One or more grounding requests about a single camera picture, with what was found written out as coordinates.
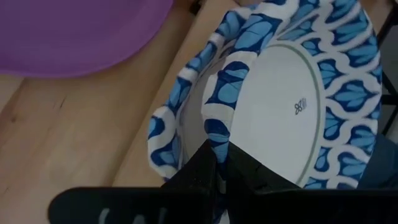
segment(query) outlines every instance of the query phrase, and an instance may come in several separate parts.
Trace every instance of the wooden surface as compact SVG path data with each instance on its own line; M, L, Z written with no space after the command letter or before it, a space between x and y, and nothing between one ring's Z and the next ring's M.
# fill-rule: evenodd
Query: wooden surface
M70 187L111 185L194 16L177 1L135 56L83 78L3 76L0 223L47 223L50 200Z
M391 9L389 0L362 0L361 3L378 32ZM224 13L234 7L238 7L238 4L233 0L207 0L202 7L124 158L114 181L115 186L155 187L162 185L163 180L149 167L147 161L146 134L150 116L166 101L179 70L203 48Z

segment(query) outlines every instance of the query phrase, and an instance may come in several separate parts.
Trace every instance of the white plate center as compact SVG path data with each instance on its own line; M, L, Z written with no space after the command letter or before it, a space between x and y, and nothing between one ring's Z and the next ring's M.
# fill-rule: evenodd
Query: white plate center
M297 183L318 155L318 81L310 62L287 45L264 50L238 98L230 141Z

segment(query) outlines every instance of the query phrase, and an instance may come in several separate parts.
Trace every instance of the wood grain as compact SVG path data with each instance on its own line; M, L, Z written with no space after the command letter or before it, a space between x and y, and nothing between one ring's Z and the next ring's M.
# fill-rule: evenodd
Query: wood grain
M369 12L371 20L374 21L375 28L378 31L386 19L384 16L387 15L391 8L389 1L362 0L362 4L365 10ZM224 13L234 7L238 7L238 4L233 0L207 0L202 7L163 84L160 86L143 124L131 144L129 152L124 158L124 162L114 181L115 186L154 187L163 184L163 180L149 167L147 161L146 134L150 116L154 110L166 101L179 70L203 48L210 34L217 28Z
M23 82L0 116L0 223L45 223L61 191L111 185L191 26L188 7L177 2L158 34L117 66Z

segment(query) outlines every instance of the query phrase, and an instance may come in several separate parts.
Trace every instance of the paper plate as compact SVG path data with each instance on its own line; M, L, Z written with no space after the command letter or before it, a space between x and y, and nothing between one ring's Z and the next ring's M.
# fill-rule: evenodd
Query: paper plate
M354 189L372 155L380 97L380 53L359 2L235 9L154 113L149 162L168 179L206 138L223 164L231 141L300 187Z
M74 77L128 58L159 30L172 0L4 0L0 73Z

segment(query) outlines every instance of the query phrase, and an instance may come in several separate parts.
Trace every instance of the purple plastic lid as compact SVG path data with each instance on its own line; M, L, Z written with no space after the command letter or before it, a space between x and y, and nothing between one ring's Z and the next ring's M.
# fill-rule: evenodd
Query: purple plastic lid
M75 77L137 52L172 0L2 0L0 73Z

